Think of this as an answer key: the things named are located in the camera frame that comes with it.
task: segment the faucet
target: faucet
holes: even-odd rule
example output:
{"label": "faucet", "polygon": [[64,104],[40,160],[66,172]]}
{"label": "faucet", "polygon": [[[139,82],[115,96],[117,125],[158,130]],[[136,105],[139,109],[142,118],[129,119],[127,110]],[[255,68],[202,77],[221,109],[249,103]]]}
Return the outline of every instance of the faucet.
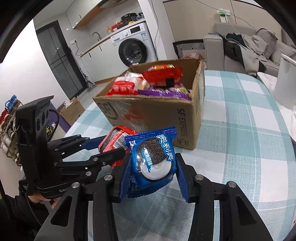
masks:
{"label": "faucet", "polygon": [[98,41],[100,41],[101,40],[101,36],[99,35],[99,33],[94,32],[92,36],[94,36],[94,34],[97,34],[98,35],[98,37],[99,37]]}

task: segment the hand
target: hand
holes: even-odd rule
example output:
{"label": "hand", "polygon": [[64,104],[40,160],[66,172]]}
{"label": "hand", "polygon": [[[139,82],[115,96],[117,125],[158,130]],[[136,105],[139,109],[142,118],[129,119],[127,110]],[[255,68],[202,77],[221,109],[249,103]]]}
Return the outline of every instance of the hand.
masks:
{"label": "hand", "polygon": [[[49,202],[50,199],[46,199],[44,198],[39,192],[36,192],[33,196],[28,196],[28,198],[33,202],[33,203],[42,203],[43,201],[47,201]],[[55,205],[57,204],[57,202],[60,200],[61,198],[54,198],[54,203],[52,204],[52,208],[55,207]]]}

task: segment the shoe rack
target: shoe rack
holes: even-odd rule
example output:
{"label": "shoe rack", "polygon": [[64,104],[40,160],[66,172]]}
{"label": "shoe rack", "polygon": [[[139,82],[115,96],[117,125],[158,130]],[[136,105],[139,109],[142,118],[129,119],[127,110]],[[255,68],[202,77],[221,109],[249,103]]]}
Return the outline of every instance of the shoe rack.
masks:
{"label": "shoe rack", "polygon": [[[4,142],[3,139],[5,136],[5,133],[7,133],[10,122],[11,121],[15,122],[15,111],[21,105],[22,105],[21,101],[18,101],[18,103],[14,106],[13,110],[9,114],[8,118],[6,119],[4,126],[2,128],[2,131],[1,131],[1,134],[0,134],[1,142]],[[8,147],[8,150],[4,150],[3,148],[2,148],[2,150],[4,151],[4,153],[7,157],[11,158],[18,166],[21,166],[22,164],[20,161],[20,157],[19,156],[17,157],[17,154],[15,153],[15,150],[17,150],[17,134],[15,133],[13,138],[10,138],[10,139],[11,139],[11,143],[9,145],[7,145],[7,143],[5,143],[5,145]]]}

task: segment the washing machine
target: washing machine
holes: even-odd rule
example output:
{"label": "washing machine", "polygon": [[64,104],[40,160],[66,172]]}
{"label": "washing machine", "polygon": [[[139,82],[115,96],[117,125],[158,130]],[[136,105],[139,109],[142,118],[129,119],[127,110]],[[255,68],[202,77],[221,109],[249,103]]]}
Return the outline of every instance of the washing machine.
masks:
{"label": "washing machine", "polygon": [[111,36],[111,41],[116,48],[118,58],[125,68],[133,64],[157,61],[155,48],[146,22],[133,25]]}

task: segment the bottle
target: bottle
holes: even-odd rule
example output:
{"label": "bottle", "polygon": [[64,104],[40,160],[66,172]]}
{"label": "bottle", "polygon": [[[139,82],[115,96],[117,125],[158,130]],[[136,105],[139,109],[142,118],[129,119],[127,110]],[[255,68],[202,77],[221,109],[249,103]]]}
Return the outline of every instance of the bottle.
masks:
{"label": "bottle", "polygon": [[113,32],[112,28],[110,28],[109,26],[107,26],[107,33],[111,34]]}

